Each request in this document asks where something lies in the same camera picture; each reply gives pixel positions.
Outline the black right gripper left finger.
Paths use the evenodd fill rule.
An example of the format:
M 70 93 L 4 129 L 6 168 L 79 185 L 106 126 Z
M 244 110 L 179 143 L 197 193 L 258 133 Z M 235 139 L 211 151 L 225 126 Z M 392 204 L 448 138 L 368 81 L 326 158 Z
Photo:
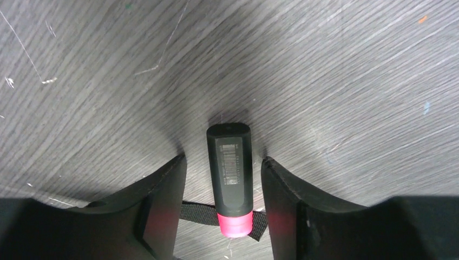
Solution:
M 1 199 L 1 259 L 172 259 L 187 161 L 85 207 Z

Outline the blue backpack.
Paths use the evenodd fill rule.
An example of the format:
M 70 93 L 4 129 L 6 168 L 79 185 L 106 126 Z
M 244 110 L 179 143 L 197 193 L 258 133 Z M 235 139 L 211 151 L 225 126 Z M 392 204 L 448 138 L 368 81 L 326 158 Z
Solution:
M 266 213 L 251 211 L 243 216 L 228 217 L 218 213 L 215 206 L 183 201 L 180 219 L 202 225 L 218 226 L 228 238 L 251 237 L 260 241 L 268 227 Z

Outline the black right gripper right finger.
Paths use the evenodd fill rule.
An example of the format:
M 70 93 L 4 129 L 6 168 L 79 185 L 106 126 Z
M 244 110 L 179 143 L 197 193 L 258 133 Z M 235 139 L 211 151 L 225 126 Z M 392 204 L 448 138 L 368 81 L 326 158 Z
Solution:
M 395 196 L 366 207 L 270 157 L 261 182 L 275 259 L 458 259 L 457 196 Z

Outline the pink highlighter marker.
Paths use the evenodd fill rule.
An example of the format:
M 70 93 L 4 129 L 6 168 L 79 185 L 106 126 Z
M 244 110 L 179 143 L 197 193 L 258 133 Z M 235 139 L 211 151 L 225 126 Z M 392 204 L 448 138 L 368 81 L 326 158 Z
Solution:
M 222 123 L 206 131 L 215 208 L 228 217 L 253 211 L 251 129 L 242 122 Z

